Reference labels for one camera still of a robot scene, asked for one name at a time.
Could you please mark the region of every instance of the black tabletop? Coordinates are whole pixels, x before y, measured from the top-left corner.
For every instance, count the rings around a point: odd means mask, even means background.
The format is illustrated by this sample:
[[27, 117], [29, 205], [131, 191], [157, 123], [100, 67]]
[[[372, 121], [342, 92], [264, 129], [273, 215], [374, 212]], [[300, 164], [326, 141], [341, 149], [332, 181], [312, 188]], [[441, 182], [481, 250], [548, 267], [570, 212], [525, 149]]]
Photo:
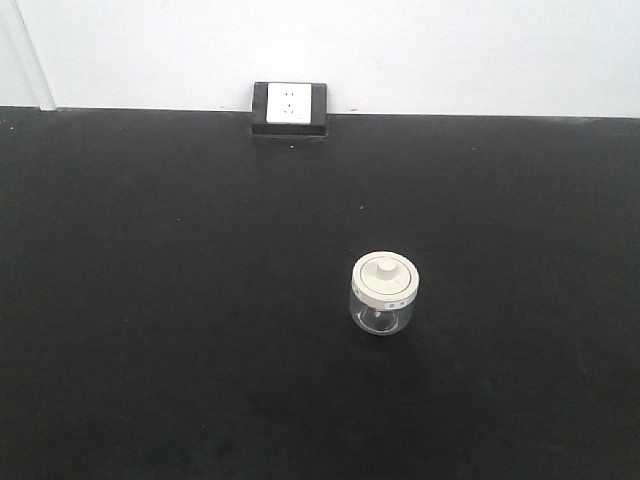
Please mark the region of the black tabletop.
[[640, 478], [640, 121], [329, 128], [0, 109], [0, 478]]

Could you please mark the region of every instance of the white lid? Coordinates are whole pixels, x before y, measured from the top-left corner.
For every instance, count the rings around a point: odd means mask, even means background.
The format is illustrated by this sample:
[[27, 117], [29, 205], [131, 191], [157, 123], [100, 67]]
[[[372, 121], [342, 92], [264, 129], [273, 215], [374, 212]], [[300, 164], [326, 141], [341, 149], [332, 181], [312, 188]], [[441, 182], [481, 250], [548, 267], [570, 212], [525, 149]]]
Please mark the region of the white lid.
[[353, 267], [351, 288], [376, 310], [398, 310], [413, 302], [420, 275], [409, 260], [393, 252], [371, 252]]

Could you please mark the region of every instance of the lid knob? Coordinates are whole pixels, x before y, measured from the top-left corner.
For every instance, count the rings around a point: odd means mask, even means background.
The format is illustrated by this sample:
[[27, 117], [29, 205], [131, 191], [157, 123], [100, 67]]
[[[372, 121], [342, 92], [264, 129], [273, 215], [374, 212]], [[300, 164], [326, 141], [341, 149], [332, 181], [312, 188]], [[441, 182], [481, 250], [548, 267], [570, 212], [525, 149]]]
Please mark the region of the lid knob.
[[398, 269], [398, 262], [392, 258], [381, 258], [378, 260], [378, 268], [376, 270], [376, 276], [382, 280], [390, 280]]

